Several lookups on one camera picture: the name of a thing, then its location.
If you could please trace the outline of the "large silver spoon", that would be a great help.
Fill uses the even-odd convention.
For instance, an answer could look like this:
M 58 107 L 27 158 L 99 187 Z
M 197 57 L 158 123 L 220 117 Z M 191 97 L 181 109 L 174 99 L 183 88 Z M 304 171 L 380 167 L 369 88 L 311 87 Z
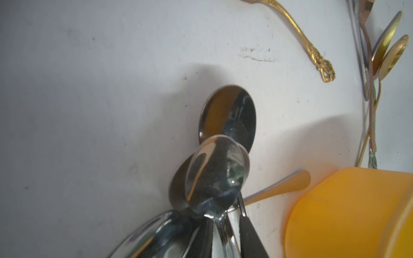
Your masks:
M 246 149 L 222 134 L 200 145 L 187 170 L 185 199 L 196 214 L 214 222 L 226 258 L 241 256 L 228 209 L 239 197 L 249 170 Z

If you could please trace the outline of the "ornate gold spoon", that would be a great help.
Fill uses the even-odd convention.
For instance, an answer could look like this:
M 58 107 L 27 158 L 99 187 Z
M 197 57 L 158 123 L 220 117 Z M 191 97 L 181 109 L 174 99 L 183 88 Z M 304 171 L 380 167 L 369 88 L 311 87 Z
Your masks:
M 332 82 L 336 78 L 336 73 L 333 68 L 332 63 L 324 59 L 323 56 L 320 54 L 318 49 L 311 43 L 311 41 L 306 37 L 304 32 L 301 30 L 299 25 L 290 15 L 290 13 L 276 0 L 246 0 L 246 3 L 249 4 L 264 4 L 275 11 L 277 11 L 286 21 L 287 23 L 293 28 L 293 31 L 298 36 L 299 41 L 301 42 L 303 48 L 307 52 L 310 60 L 315 65 L 317 70 L 320 72 L 323 82 L 328 83 Z

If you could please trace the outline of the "yellow plastic storage box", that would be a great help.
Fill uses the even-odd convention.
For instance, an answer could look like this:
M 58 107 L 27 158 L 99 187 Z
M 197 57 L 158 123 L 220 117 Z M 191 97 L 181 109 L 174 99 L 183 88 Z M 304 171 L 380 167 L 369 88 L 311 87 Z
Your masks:
M 348 167 L 305 194 L 286 226 L 288 258 L 410 258 L 413 175 Z

